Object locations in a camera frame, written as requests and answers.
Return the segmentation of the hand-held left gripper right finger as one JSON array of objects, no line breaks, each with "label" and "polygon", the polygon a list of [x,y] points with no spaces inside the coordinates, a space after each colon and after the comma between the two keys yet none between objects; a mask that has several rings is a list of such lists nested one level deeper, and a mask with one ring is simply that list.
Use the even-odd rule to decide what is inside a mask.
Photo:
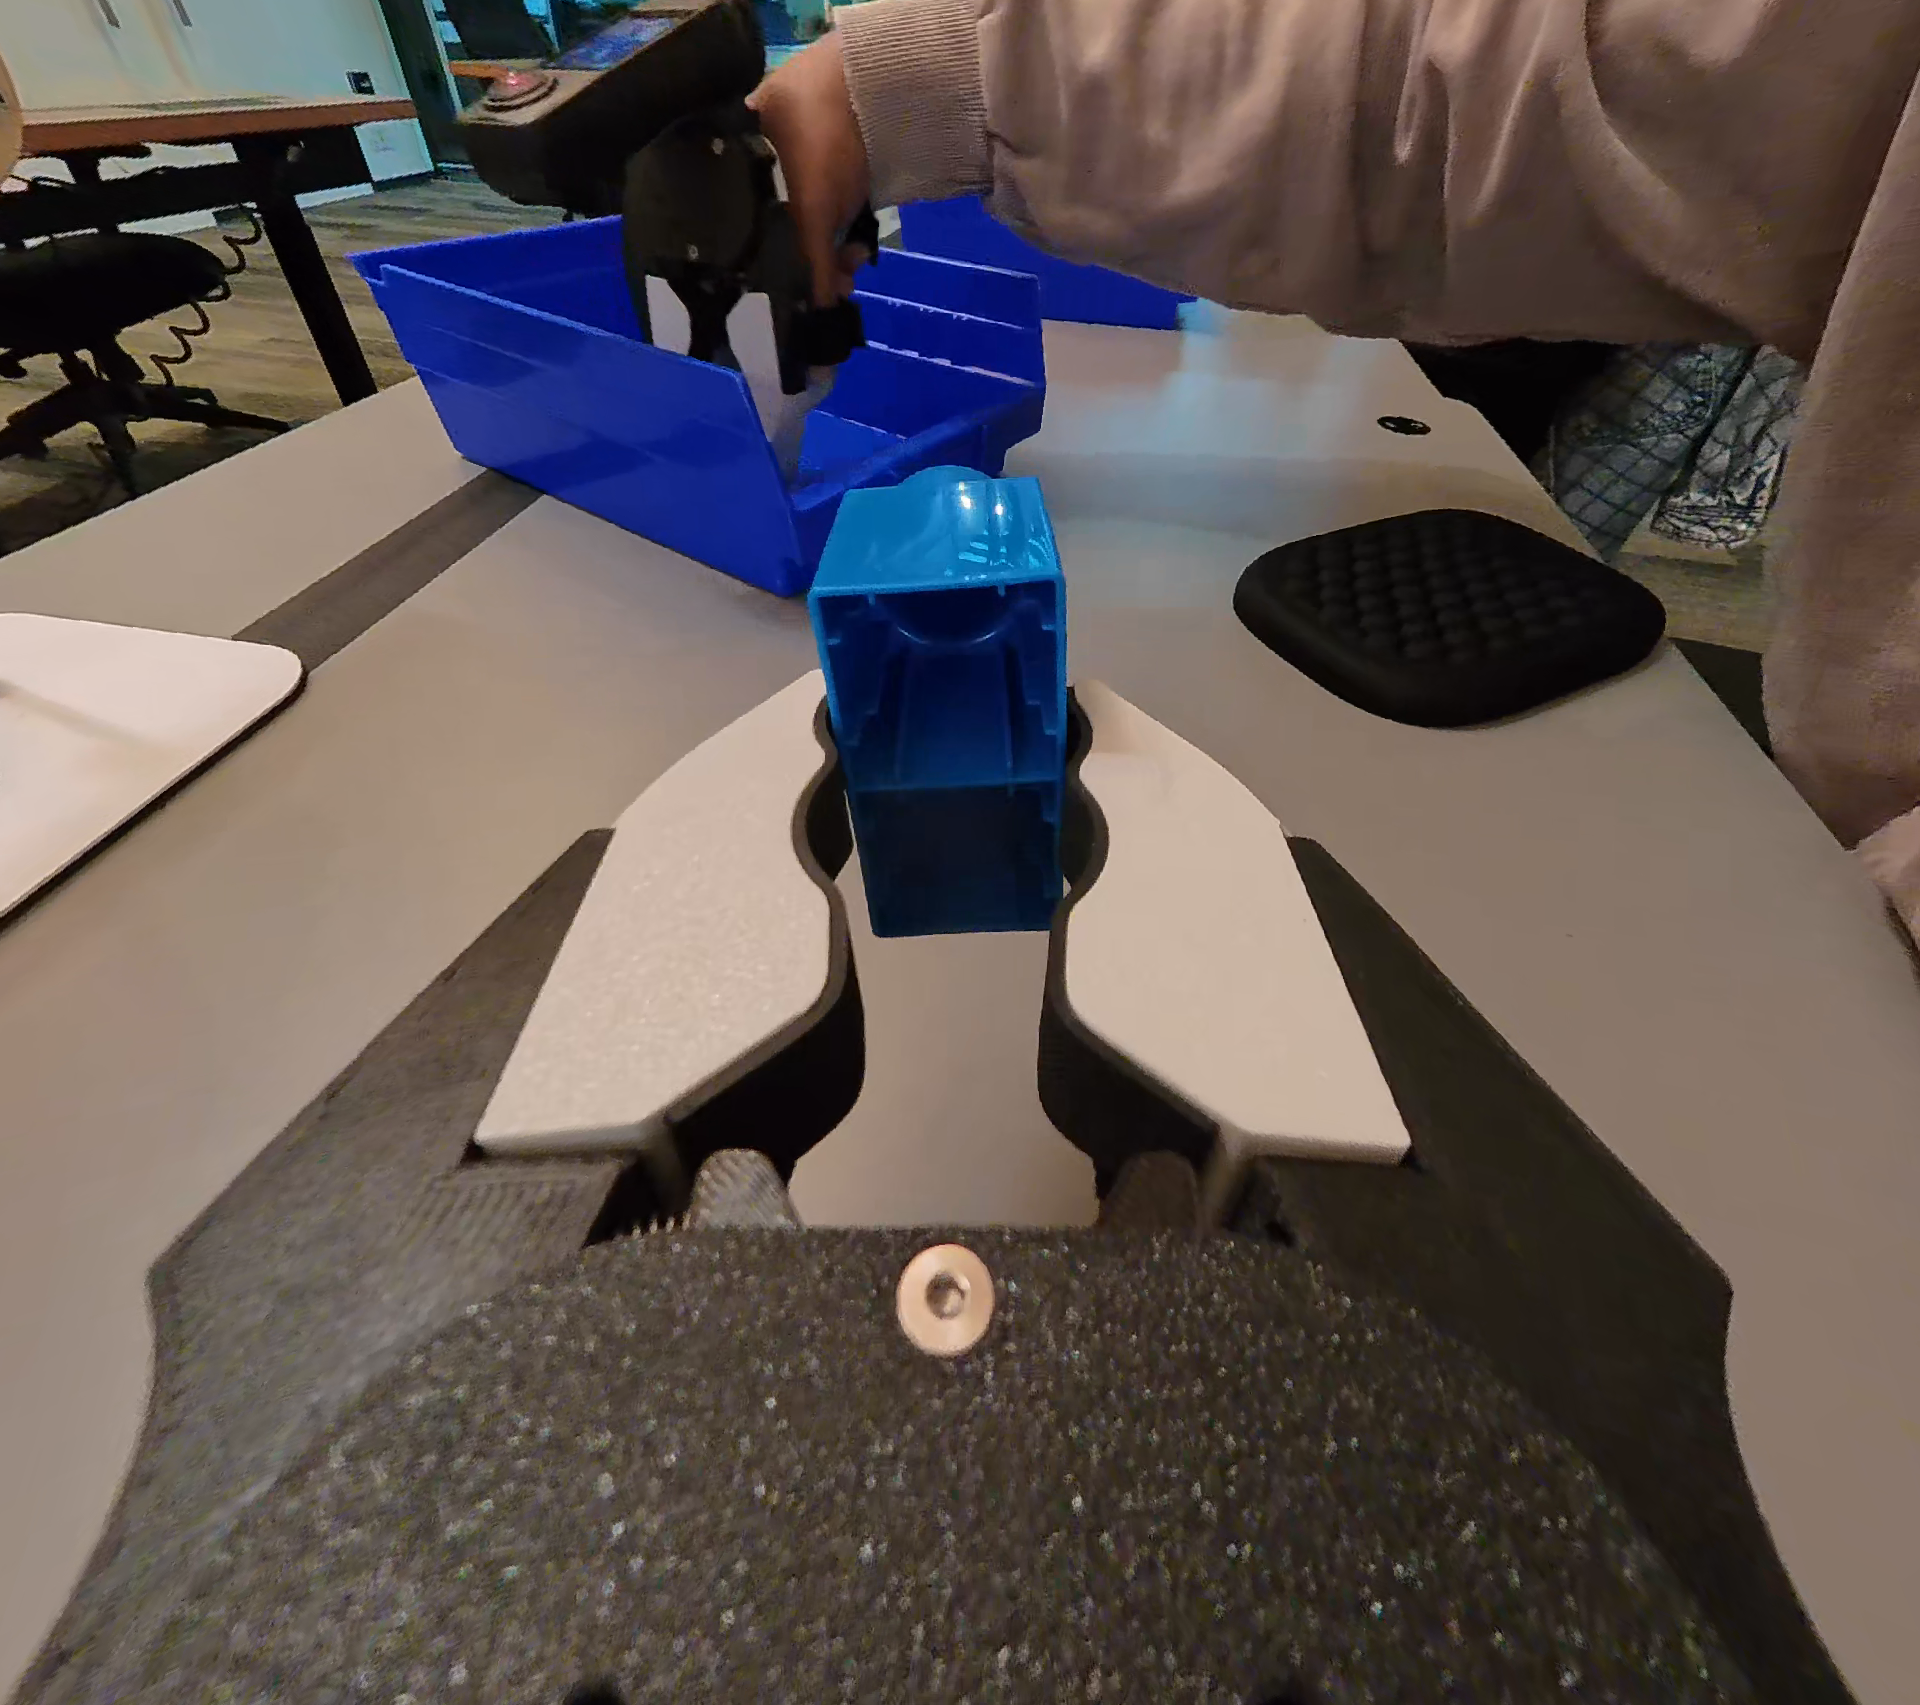
[{"label": "hand-held left gripper right finger", "polygon": [[1256,1165],[1399,1167],[1412,1137],[1280,820],[1120,697],[1074,690],[1076,878],[1048,931],[1044,1115],[1107,1197],[1150,1155],[1226,1216]]}]

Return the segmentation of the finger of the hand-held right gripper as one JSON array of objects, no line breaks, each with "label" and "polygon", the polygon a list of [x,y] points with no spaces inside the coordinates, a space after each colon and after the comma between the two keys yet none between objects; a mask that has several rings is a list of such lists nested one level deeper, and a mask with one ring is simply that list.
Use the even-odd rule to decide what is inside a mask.
[{"label": "finger of the hand-held right gripper", "polygon": [[782,488],[793,488],[800,483],[805,420],[827,395],[827,367],[805,368],[800,391],[791,395],[779,384],[778,364],[754,372],[754,406]]}]

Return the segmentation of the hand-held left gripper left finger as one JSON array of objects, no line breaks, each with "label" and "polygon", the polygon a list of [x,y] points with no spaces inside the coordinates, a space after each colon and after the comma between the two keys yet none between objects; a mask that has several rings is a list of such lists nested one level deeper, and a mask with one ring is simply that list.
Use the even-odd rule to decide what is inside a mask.
[{"label": "hand-held left gripper left finger", "polygon": [[618,816],[472,1135],[680,1199],[727,1150],[789,1181],[851,1113],[863,1016],[846,780],[808,671]]}]

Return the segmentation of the blue storage bin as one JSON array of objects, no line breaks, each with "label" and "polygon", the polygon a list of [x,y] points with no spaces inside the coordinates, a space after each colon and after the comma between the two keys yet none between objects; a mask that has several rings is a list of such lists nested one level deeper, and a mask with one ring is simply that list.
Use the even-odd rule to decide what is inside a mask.
[{"label": "blue storage bin", "polygon": [[743,375],[665,349],[685,325],[662,284],[659,342],[641,339],[616,218],[348,260],[459,456],[775,596],[809,588],[847,491],[998,474],[1044,420],[1021,272],[882,250],[857,280],[863,344],[783,456]]},{"label": "blue storage bin", "polygon": [[1190,294],[1044,252],[994,218],[980,199],[899,205],[898,226],[910,252],[1036,278],[1046,321],[1178,330],[1194,303]]}]

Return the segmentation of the blue two-stud mega block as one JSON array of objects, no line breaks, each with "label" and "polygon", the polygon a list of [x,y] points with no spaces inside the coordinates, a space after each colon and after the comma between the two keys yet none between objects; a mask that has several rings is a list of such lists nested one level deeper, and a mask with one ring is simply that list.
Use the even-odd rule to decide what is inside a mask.
[{"label": "blue two-stud mega block", "polygon": [[1041,931],[1063,894],[1063,569],[1034,476],[847,493],[808,616],[877,937]]}]

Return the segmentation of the person's right forearm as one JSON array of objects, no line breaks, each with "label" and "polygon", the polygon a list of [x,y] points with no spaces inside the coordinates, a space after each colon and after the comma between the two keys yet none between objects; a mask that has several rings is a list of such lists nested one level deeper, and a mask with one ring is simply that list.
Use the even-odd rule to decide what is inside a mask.
[{"label": "person's right forearm", "polygon": [[1433,347],[1916,325],[1916,0],[885,0],[877,202]]}]

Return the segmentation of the person's right hand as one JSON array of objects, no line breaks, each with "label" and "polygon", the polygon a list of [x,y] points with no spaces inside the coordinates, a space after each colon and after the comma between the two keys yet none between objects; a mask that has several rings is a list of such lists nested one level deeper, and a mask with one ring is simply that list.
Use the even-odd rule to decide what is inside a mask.
[{"label": "person's right hand", "polygon": [[747,92],[746,106],[778,158],[813,298],[839,300],[861,254],[850,232],[870,201],[842,39],[827,32],[791,53]]}]

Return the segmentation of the wood-top office desk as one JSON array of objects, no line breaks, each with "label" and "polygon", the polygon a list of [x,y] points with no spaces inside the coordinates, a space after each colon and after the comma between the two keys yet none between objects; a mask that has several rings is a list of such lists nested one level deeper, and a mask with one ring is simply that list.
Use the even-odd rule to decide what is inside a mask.
[{"label": "wood-top office desk", "polygon": [[374,397],[376,383],[300,197],[370,182],[359,126],[415,119],[409,100],[372,95],[27,108],[22,155],[60,161],[68,182],[3,188],[2,238],[22,245],[248,207],[350,405]]}]

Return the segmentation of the black mesh pad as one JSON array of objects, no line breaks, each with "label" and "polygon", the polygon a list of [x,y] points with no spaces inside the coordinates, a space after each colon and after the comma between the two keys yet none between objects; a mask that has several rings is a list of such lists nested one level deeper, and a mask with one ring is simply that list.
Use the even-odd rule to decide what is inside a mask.
[{"label": "black mesh pad", "polygon": [[1465,508],[1289,541],[1232,609],[1274,657],[1394,724],[1465,730],[1563,702],[1664,642],[1660,598],[1593,555]]}]

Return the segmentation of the white document stand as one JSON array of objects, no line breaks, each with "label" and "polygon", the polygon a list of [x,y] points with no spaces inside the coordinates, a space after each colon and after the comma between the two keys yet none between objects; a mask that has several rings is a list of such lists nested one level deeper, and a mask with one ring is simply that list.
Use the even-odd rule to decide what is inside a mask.
[{"label": "white document stand", "polygon": [[2,918],[305,686],[276,642],[2,614]]}]

